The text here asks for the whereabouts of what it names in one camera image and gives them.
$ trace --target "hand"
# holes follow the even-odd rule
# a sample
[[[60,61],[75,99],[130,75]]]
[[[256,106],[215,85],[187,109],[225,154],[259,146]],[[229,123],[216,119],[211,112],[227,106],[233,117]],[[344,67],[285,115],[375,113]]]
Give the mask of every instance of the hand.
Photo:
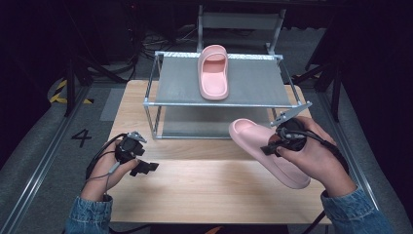
[[[112,175],[107,175],[113,165],[117,163],[115,158],[115,148],[119,143],[120,140],[116,140],[115,142],[109,144],[109,146],[103,151],[103,156],[99,159],[99,161],[97,161],[94,166],[94,170],[91,173],[90,178],[92,179],[86,183],[82,190],[80,195],[81,198],[94,202],[103,201],[103,194],[106,190],[114,187],[127,172],[137,166],[139,163],[137,159],[130,160],[127,163],[120,165]]]
[[[313,119],[303,116],[297,119],[303,123],[306,130],[311,130],[336,145],[334,139]],[[337,158],[315,139],[307,137],[306,144],[298,152],[283,147],[278,147],[277,151],[305,174],[320,181],[330,197],[344,196],[357,188]]]

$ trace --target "pink slide sandal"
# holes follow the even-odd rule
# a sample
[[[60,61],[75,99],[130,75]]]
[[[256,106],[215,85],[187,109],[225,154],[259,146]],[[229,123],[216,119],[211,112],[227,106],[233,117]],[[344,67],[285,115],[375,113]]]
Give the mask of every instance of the pink slide sandal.
[[[225,48],[211,45],[198,58],[201,96],[209,100],[222,100],[228,96],[228,56]]]
[[[281,183],[290,188],[305,188],[310,178],[295,165],[275,154],[266,156],[260,149],[268,144],[274,130],[255,124],[248,119],[238,119],[229,127],[233,141],[260,162]]]

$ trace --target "person's left hand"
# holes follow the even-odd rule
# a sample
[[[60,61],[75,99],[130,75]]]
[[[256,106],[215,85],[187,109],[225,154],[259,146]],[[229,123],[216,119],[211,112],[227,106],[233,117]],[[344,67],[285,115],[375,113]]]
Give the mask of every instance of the person's left hand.
[[[137,166],[139,160],[133,159],[120,165],[112,175],[107,175],[109,170],[117,163],[115,158],[115,148],[120,142],[120,140],[116,140],[115,142],[109,144],[109,146],[103,151],[102,154],[104,155],[99,159],[99,161],[97,161],[94,166],[94,170],[91,173],[90,180],[87,181],[82,190],[80,195],[82,199],[94,202],[103,201],[103,194],[106,190],[114,187],[127,172]]]

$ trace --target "wooden table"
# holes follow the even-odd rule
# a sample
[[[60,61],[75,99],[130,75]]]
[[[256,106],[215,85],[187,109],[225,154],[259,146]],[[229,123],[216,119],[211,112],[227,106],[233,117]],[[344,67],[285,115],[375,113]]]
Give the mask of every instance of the wooden table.
[[[148,141],[141,159],[160,165],[148,175],[125,175],[109,191],[112,221],[312,223],[322,211],[318,181],[290,189],[230,139],[152,139],[142,105],[146,87],[147,81],[129,81],[109,138],[139,131]]]

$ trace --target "denim sleeve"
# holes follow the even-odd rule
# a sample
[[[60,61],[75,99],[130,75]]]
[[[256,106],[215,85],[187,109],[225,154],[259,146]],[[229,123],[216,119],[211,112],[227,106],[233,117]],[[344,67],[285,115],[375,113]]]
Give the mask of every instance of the denim sleeve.
[[[394,233],[389,221],[376,210],[360,188],[335,198],[326,197],[324,192],[321,201],[336,233]]]
[[[92,202],[76,197],[65,224],[65,233],[109,233],[113,200],[106,195],[104,201]]]

